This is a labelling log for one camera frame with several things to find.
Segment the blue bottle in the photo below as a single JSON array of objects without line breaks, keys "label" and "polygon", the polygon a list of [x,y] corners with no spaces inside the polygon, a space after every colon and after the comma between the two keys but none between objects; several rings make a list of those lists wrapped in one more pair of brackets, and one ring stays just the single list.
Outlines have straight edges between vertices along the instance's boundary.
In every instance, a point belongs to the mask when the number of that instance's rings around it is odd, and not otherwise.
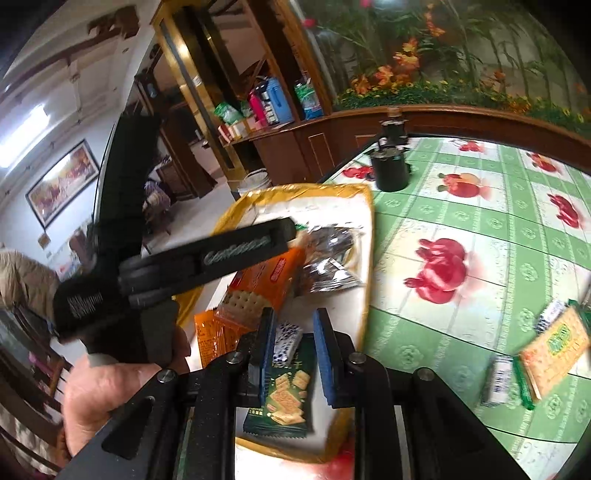
[{"label": "blue bottle", "polygon": [[281,90],[279,80],[277,80],[275,77],[269,78],[267,91],[269,93],[269,97],[271,98],[271,103],[273,104],[275,113],[279,118],[279,122],[282,124],[286,122],[293,122],[294,118],[291,114],[291,109],[287,103],[285,94],[283,93],[283,90]]}]

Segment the metal screw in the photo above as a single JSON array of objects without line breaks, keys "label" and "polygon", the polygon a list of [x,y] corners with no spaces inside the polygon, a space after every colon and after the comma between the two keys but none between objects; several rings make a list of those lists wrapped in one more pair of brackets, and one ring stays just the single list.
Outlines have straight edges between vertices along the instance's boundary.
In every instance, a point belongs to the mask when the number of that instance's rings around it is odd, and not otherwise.
[{"label": "metal screw", "polygon": [[168,383],[171,380],[175,379],[176,376],[177,373],[169,368],[165,368],[156,374],[156,378],[160,383]]},{"label": "metal screw", "polygon": [[239,364],[240,362],[242,362],[243,358],[244,358],[244,355],[242,354],[242,352],[234,351],[234,352],[230,352],[228,354],[228,356],[226,357],[226,362],[228,362],[229,364],[235,365],[235,364]]},{"label": "metal screw", "polygon": [[418,377],[425,382],[430,382],[435,378],[435,373],[430,368],[422,368],[417,372]]},{"label": "metal screw", "polygon": [[364,364],[367,359],[368,358],[365,355],[365,353],[361,353],[361,352],[353,352],[352,354],[349,355],[349,362],[351,362],[354,365]]}]

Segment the cracker package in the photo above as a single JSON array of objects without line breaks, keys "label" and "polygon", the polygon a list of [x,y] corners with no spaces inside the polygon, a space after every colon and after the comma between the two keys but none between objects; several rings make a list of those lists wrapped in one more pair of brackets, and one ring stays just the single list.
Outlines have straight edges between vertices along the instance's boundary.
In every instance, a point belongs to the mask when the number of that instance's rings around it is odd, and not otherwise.
[{"label": "cracker package", "polygon": [[262,310],[279,312],[294,277],[304,261],[301,248],[290,248],[253,267],[236,273],[217,308],[216,318],[223,323],[256,330]]},{"label": "cracker package", "polygon": [[570,371],[589,348],[587,319],[577,302],[515,358],[514,367],[523,405],[533,410]]},{"label": "cracker package", "polygon": [[287,367],[271,367],[269,393],[263,408],[250,408],[246,433],[269,437],[306,437],[312,432],[310,401],[316,370],[314,336],[306,333]]},{"label": "cracker package", "polygon": [[273,365],[287,367],[294,358],[294,354],[304,330],[291,323],[280,323],[275,332],[275,347],[273,349]]},{"label": "cracker package", "polygon": [[248,332],[235,325],[224,325],[215,317],[215,310],[200,312],[195,315],[194,320],[203,368],[218,356],[235,350],[240,337]]}]

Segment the green cracker package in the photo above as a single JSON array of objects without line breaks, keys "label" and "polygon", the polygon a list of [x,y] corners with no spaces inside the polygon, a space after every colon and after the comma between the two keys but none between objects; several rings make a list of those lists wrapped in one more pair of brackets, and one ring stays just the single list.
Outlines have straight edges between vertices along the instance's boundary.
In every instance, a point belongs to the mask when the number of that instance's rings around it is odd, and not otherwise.
[{"label": "green cracker package", "polygon": [[314,336],[306,333],[287,367],[271,367],[263,408],[250,408],[246,433],[270,437],[303,438],[312,432],[311,388],[316,370]]}]

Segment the fruit print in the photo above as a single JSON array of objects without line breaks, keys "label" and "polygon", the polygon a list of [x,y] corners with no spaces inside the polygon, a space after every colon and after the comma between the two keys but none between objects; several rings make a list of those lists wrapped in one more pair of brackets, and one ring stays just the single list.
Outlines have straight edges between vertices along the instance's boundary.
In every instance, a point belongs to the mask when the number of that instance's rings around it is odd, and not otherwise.
[{"label": "fruit print", "polygon": [[343,170],[343,175],[349,179],[356,178],[360,180],[375,181],[373,167],[362,166],[359,168],[349,167]]},{"label": "fruit print", "polygon": [[529,158],[531,158],[531,160],[532,160],[531,164],[534,167],[538,167],[544,171],[549,171],[549,172],[555,172],[558,170],[556,168],[556,166],[554,166],[554,164],[552,163],[552,160],[550,160],[548,157],[545,157],[543,155],[539,155],[537,153],[527,153],[527,156]]},{"label": "fruit print", "polygon": [[480,152],[484,153],[484,146],[474,140],[454,140],[452,142],[460,152]]},{"label": "fruit print", "polygon": [[580,228],[579,214],[574,209],[572,203],[570,203],[562,195],[551,195],[548,194],[550,201],[558,207],[558,215],[556,218],[562,220],[568,226],[572,228]]},{"label": "fruit print", "polygon": [[445,190],[453,196],[461,198],[472,198],[480,193],[480,187],[478,185],[465,183],[463,181],[457,181],[450,186],[439,185],[437,187],[438,192],[444,192]]},{"label": "fruit print", "polygon": [[434,242],[421,238],[418,241],[418,244],[425,248],[419,248],[417,250],[417,255],[425,260],[430,260],[434,255],[455,255],[462,260],[466,258],[464,247],[462,247],[460,243],[449,238],[440,238]]},{"label": "fruit print", "polygon": [[457,182],[462,182],[462,183],[472,183],[473,185],[480,185],[480,179],[476,176],[473,175],[472,173],[450,173],[448,175],[444,175],[443,173],[440,173],[439,175],[440,179],[443,179],[443,184],[447,185],[447,186],[451,186]]},{"label": "fruit print", "polygon": [[443,185],[437,187],[438,192],[447,190],[456,197],[471,198],[480,193],[480,179],[472,173],[439,174],[443,179]]},{"label": "fruit print", "polygon": [[448,303],[466,280],[466,251],[460,243],[449,238],[434,242],[423,238],[418,243],[421,248],[417,250],[417,255],[426,262],[418,275],[406,278],[404,284],[414,288],[423,300]]}]

